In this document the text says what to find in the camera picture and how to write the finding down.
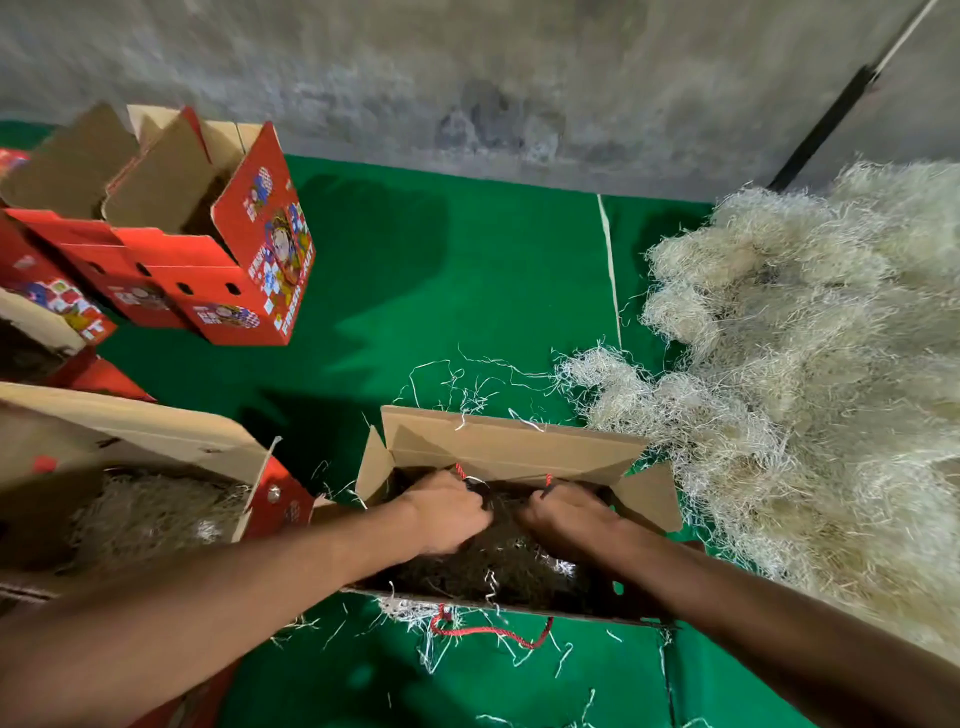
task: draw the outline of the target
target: green carpet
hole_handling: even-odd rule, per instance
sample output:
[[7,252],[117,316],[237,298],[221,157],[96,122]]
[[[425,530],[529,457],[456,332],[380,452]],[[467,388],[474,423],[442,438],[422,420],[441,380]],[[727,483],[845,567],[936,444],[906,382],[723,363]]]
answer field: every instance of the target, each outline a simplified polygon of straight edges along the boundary
[[[0,124],[0,146],[29,146]],[[286,348],[215,348],[186,331],[123,325],[103,347],[162,403],[234,418],[261,442],[284,439],[279,459],[313,492],[355,477],[383,403],[459,408],[466,384],[492,395],[485,414],[570,418],[546,382],[555,352],[616,341],[607,251],[594,195],[419,172],[289,158],[317,247],[293,340]],[[636,321],[649,285],[641,254],[664,234],[700,224],[707,205],[604,198],[612,225],[623,343],[661,371],[676,355]],[[490,357],[509,362],[517,371]],[[414,369],[428,362],[429,366]],[[336,595],[312,609],[316,628],[264,643],[240,667],[221,715],[248,726],[596,728],[662,726],[670,709],[660,636],[642,627],[560,619],[520,667],[490,636],[451,646],[431,677],[419,639],[397,625],[369,631],[375,607]],[[542,619],[507,616],[536,636]],[[739,664],[685,627],[665,651],[674,720],[713,728],[808,725]]]

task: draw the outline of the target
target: red rope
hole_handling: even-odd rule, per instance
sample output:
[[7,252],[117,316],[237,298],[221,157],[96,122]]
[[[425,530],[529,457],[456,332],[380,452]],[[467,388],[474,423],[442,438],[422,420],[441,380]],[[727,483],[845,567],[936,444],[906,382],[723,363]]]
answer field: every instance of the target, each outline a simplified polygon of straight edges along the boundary
[[494,627],[493,625],[484,627],[463,627],[462,629],[445,629],[444,627],[438,626],[440,624],[440,620],[445,619],[445,610],[446,605],[441,604],[440,610],[437,612],[437,616],[430,620],[430,631],[435,635],[441,635],[442,637],[465,637],[466,635],[483,634],[498,635],[500,637],[509,637],[511,640],[515,640],[521,647],[526,647],[527,649],[537,649],[546,641],[547,636],[550,634],[550,628],[553,626],[553,618],[546,618],[546,626],[543,627],[543,631],[540,633],[537,641],[530,643],[520,637],[516,632],[511,632],[509,629]]

